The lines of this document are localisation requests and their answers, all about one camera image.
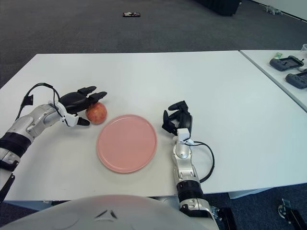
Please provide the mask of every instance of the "black controller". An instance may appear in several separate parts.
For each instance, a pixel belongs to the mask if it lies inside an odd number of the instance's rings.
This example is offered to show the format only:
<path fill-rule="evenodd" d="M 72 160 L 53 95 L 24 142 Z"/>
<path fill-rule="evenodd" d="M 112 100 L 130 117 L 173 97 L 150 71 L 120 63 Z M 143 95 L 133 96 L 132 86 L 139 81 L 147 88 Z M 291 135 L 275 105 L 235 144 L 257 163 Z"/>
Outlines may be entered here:
<path fill-rule="evenodd" d="M 298 74 L 290 73 L 286 76 L 286 81 L 299 89 L 307 88 L 307 71 Z"/>
<path fill-rule="evenodd" d="M 303 60 L 299 60 L 294 56 L 289 56 L 282 59 L 273 58 L 270 61 L 270 65 L 279 71 L 285 71 L 287 69 L 296 69 L 303 66 Z"/>

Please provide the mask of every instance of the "apple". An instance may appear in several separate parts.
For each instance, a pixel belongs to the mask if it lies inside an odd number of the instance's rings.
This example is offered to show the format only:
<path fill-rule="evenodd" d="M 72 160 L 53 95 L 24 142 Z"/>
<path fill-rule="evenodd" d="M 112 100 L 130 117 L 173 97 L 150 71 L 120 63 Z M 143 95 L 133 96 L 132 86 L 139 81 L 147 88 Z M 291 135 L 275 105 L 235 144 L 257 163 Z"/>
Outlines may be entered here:
<path fill-rule="evenodd" d="M 87 108 L 85 114 L 90 122 L 94 124 L 100 124 L 106 119 L 106 107 L 102 103 L 97 102 L 90 105 Z"/>

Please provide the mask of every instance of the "table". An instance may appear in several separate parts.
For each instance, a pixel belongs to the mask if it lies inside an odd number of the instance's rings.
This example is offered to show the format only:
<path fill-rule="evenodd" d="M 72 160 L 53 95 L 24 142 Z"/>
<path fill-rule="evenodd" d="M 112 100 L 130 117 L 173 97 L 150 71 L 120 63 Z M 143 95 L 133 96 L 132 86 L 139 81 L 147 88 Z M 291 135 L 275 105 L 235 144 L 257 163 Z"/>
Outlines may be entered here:
<path fill-rule="evenodd" d="M 292 55 L 300 60 L 304 58 L 305 63 L 307 63 L 307 57 L 304 56 L 302 52 L 299 50 L 241 50 L 240 52 L 307 112 L 307 89 L 298 89 L 287 83 L 285 80 L 285 77 L 289 73 L 300 72 L 296 69 L 281 72 L 274 69 L 269 64 L 269 61 L 276 55 L 277 52 L 283 54 L 282 58 Z"/>
<path fill-rule="evenodd" d="M 238 51 L 141 54 L 38 54 L 0 90 L 0 135 L 14 122 L 24 94 L 47 82 L 60 95 L 95 85 L 107 121 L 137 114 L 154 126 L 158 146 L 143 169 L 108 170 L 98 160 L 96 138 L 106 122 L 90 127 L 57 123 L 23 155 L 6 200 L 71 200 L 104 194 L 176 194 L 173 135 L 161 128 L 163 110 L 185 100 L 193 115 L 192 139 L 206 142 L 215 169 L 205 193 L 307 182 L 307 114 Z M 34 91 L 44 104 L 52 91 Z M 33 106 L 27 106 L 23 115 Z M 193 150 L 199 177 L 211 167 L 210 153 Z"/>

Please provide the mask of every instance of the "black cable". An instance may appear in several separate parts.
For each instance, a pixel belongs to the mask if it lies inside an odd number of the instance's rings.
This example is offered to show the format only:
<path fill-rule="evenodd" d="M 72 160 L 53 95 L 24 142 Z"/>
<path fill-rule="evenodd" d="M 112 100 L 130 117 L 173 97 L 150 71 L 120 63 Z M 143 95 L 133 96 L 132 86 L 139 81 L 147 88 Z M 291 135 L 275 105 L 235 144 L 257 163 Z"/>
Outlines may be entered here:
<path fill-rule="evenodd" d="M 214 154 L 213 154 L 212 149 L 209 147 L 209 145 L 207 145 L 207 144 L 205 144 L 205 143 L 203 143 L 203 142 L 201 142 L 201 141 L 194 141 L 194 143 L 198 143 L 198 144 L 197 144 L 197 145 L 185 144 L 185 145 L 188 145 L 188 146 L 199 146 L 199 145 L 204 145 L 204 146 L 206 146 L 206 147 L 210 150 L 211 155 L 212 155 L 212 167 L 211 167 L 209 173 L 208 173 L 204 178 L 200 179 L 200 183 L 202 183 L 202 182 L 206 181 L 206 180 L 211 176 L 211 174 L 212 174 L 212 172 L 213 172 L 213 170 L 214 170 L 214 164 L 215 164 Z"/>
<path fill-rule="evenodd" d="M 54 89 L 54 90 L 53 90 L 53 106 L 54 106 L 54 108 L 56 109 L 56 111 L 57 111 L 57 113 L 59 114 L 59 116 L 60 116 L 60 117 L 63 117 L 63 116 L 59 113 L 59 109 L 56 107 L 56 101 L 55 101 L 55 96 L 56 96 L 56 95 L 55 95 L 55 94 L 59 95 L 58 92 Z"/>
<path fill-rule="evenodd" d="M 42 82 L 41 82 L 41 83 L 38 83 L 38 84 L 34 85 L 34 86 L 26 93 L 26 95 L 24 96 L 24 100 L 23 100 L 23 102 L 22 102 L 21 105 L 20 105 L 20 109 L 19 109 L 18 115 L 17 115 L 17 117 L 16 117 L 16 120 L 20 117 L 21 111 L 23 110 L 23 108 L 24 108 L 24 106 L 25 106 L 25 104 L 24 104 L 25 99 L 29 96 L 30 92 L 31 92 L 33 89 L 35 89 L 36 87 L 38 87 L 38 86 L 45 86 L 45 87 L 50 88 L 50 89 L 53 90 L 53 106 L 54 106 L 55 110 L 57 111 L 57 113 L 60 115 L 60 117 L 63 117 L 63 116 L 59 113 L 59 109 L 56 107 L 56 104 L 55 104 L 55 94 L 56 94 L 57 97 L 58 97 L 58 101 L 59 101 L 59 99 L 60 99 L 58 91 L 56 91 L 56 89 L 53 88 L 52 85 L 49 85 L 49 84 L 47 84 L 47 83 L 42 83 Z"/>

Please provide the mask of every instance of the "plate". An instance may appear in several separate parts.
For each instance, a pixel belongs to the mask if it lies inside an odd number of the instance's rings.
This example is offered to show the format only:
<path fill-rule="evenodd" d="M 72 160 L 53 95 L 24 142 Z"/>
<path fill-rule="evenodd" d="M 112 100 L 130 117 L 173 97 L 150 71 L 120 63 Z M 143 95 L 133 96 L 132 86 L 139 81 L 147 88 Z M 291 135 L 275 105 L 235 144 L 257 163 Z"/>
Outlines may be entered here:
<path fill-rule="evenodd" d="M 100 161 L 118 173 L 141 169 L 154 157 L 156 148 L 154 127 L 138 115 L 122 115 L 109 121 L 96 144 Z"/>

